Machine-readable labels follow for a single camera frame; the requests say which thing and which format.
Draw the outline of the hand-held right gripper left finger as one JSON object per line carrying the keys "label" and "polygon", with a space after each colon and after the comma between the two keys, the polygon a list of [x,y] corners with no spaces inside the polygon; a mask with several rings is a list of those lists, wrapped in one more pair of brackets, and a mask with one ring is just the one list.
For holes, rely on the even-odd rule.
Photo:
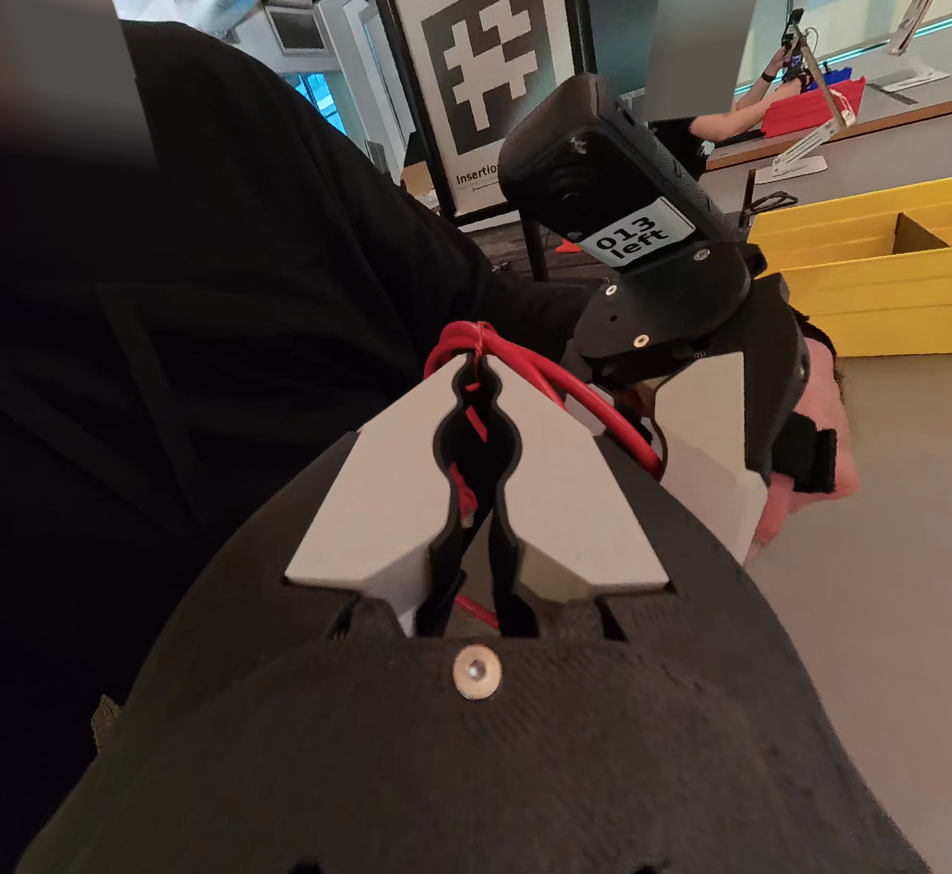
{"label": "hand-held right gripper left finger", "polygon": [[410,637],[445,634],[477,497],[441,441],[467,420],[471,370],[470,357],[452,358],[360,429],[288,582],[383,601]]}

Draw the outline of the person's left forearm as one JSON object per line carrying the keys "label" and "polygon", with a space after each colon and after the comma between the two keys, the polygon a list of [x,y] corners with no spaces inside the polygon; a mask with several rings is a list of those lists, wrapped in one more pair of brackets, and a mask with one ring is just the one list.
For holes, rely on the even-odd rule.
{"label": "person's left forearm", "polygon": [[507,341],[559,364],[586,305],[610,277],[607,267],[579,261],[539,283],[519,272],[495,271],[480,250],[430,262],[413,287],[418,366],[455,321],[487,322]]}

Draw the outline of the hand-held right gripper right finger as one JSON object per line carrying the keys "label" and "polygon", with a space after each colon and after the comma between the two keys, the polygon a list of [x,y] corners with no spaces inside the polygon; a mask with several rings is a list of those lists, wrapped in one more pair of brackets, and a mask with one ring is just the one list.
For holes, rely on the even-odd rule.
{"label": "hand-held right gripper right finger", "polygon": [[568,604],[668,587],[594,436],[496,357],[479,362],[476,465],[501,634],[535,638]]}

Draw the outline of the person's left hand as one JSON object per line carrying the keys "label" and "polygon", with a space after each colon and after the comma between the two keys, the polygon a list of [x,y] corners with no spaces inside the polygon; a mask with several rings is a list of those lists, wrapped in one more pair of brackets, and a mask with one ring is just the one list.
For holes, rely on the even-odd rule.
{"label": "person's left hand", "polygon": [[810,377],[795,410],[811,419],[818,430],[832,429],[836,432],[835,488],[826,495],[806,494],[795,491],[792,477],[772,475],[765,509],[744,563],[751,562],[777,538],[789,516],[815,503],[849,498],[860,486],[853,455],[852,431],[843,404],[836,360],[824,344],[812,339],[808,339],[806,344],[810,357]]}

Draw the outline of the red bin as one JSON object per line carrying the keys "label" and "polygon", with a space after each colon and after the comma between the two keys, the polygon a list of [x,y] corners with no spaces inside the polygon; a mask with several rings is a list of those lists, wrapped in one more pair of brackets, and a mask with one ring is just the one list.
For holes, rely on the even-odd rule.
{"label": "red bin", "polygon": [[[859,114],[866,78],[848,79],[829,87],[831,98],[841,113],[846,108]],[[820,126],[832,119],[827,101],[817,88],[768,106],[760,126],[764,137],[773,139]]]}

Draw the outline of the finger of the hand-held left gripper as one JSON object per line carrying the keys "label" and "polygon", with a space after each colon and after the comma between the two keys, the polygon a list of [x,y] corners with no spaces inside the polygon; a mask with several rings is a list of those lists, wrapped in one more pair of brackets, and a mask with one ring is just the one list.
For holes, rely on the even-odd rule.
{"label": "finger of the hand-held left gripper", "polygon": [[746,563],[768,483],[745,461],[743,354],[699,359],[662,380],[652,422],[664,450],[661,486]]}

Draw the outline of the black framed sign poster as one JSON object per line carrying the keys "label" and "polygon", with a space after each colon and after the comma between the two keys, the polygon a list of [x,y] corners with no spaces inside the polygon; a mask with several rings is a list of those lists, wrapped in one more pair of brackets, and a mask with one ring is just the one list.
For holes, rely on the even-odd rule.
{"label": "black framed sign poster", "polygon": [[518,211],[501,188],[506,136],[596,66],[588,0],[375,0],[425,153],[454,225]]}

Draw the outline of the yellow plastic bin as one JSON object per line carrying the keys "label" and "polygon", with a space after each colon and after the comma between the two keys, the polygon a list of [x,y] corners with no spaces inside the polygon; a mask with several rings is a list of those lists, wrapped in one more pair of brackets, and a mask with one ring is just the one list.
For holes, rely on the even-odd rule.
{"label": "yellow plastic bin", "polygon": [[768,212],[750,238],[840,356],[950,353],[950,178]]}

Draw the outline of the person's black shirt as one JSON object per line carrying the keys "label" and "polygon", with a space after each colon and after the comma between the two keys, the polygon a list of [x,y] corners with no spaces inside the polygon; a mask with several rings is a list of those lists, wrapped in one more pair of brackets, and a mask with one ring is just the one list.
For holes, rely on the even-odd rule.
{"label": "person's black shirt", "polygon": [[244,521],[510,305],[482,250],[256,59],[124,23],[154,187],[2,199],[2,871]]}

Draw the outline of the wooden work table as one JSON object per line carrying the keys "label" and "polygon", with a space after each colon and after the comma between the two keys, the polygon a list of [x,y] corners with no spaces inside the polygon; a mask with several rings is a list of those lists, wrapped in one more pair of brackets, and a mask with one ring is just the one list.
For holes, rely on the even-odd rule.
{"label": "wooden work table", "polygon": [[[931,121],[949,116],[950,114],[950,100],[934,105],[918,106],[883,118],[857,122],[847,130],[835,134],[830,141],[841,142],[867,134],[879,133],[919,122]],[[764,139],[762,141],[750,142],[746,145],[739,144],[737,150],[734,150],[733,147],[716,148],[708,159],[707,173],[734,166],[743,166],[744,164],[765,159],[772,159],[792,148],[797,142],[808,139],[812,135],[812,133],[798,133],[786,138]]]}

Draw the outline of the white ceiling vent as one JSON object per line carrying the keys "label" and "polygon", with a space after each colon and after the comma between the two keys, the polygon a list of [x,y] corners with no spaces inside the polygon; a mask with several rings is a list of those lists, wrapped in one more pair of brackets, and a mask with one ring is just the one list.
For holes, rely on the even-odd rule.
{"label": "white ceiling vent", "polygon": [[277,47],[285,57],[328,54],[325,32],[313,6],[268,3],[263,11]]}

